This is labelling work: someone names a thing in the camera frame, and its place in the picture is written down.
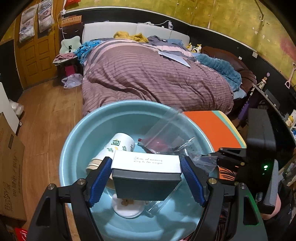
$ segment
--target red decoration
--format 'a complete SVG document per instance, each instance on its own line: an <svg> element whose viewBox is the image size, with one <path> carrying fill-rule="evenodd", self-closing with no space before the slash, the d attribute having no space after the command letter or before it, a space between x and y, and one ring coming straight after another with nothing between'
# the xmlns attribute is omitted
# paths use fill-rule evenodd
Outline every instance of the red decoration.
<svg viewBox="0 0 296 241"><path fill-rule="evenodd" d="M67 0L66 4L65 4L65 7L67 7L69 5L72 5L74 3L79 3L79 2L81 2L81 0Z"/></svg>

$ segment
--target cardboard box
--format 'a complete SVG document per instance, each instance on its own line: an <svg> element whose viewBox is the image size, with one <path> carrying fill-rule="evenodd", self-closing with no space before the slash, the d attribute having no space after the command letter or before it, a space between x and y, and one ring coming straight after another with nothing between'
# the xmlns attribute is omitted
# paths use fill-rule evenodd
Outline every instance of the cardboard box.
<svg viewBox="0 0 296 241"><path fill-rule="evenodd" d="M22 197L24 145L0 113L0 214L27 220Z"/></svg>

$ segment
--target white mug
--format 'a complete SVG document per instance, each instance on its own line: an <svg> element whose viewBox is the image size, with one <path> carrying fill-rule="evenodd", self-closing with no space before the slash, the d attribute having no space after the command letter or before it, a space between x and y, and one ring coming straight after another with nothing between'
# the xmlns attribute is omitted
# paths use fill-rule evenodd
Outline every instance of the white mug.
<svg viewBox="0 0 296 241"><path fill-rule="evenodd" d="M89 173L91 170L97 169L106 156L113 159L116 150L133 151L134 148L135 142L133 138L124 133L116 133L108 144L91 159L91 162L86 168L86 172ZM115 190L112 174L109 177L106 187Z"/></svg>
<svg viewBox="0 0 296 241"><path fill-rule="evenodd" d="M92 160L103 160L108 156L113 159L116 150L133 151L135 142L133 138L124 133L116 133Z"/></svg>

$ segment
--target wooden floor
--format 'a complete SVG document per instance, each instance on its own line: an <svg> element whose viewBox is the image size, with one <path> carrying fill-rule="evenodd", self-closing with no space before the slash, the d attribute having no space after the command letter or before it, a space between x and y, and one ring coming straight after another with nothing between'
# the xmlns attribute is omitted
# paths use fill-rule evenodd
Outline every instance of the wooden floor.
<svg viewBox="0 0 296 241"><path fill-rule="evenodd" d="M35 208L49 183L59 184L59 157L64 142L82 118L81 86L63 89L54 80L34 86L21 95L24 116L18 136L25 145L22 189L29 228ZM67 208L73 241L79 240L72 212Z"/></svg>

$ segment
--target pillow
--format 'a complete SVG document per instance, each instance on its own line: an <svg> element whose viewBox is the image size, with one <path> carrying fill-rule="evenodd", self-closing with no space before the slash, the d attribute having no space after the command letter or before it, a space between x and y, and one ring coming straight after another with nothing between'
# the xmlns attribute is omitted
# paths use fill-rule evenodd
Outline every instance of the pillow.
<svg viewBox="0 0 296 241"><path fill-rule="evenodd" d="M180 39L167 39L167 42L169 44L177 44L179 46L184 47L184 44L183 44L182 40L180 40Z"/></svg>
<svg viewBox="0 0 296 241"><path fill-rule="evenodd" d="M233 99L242 99L247 96L247 93L239 88L238 91L233 92Z"/></svg>

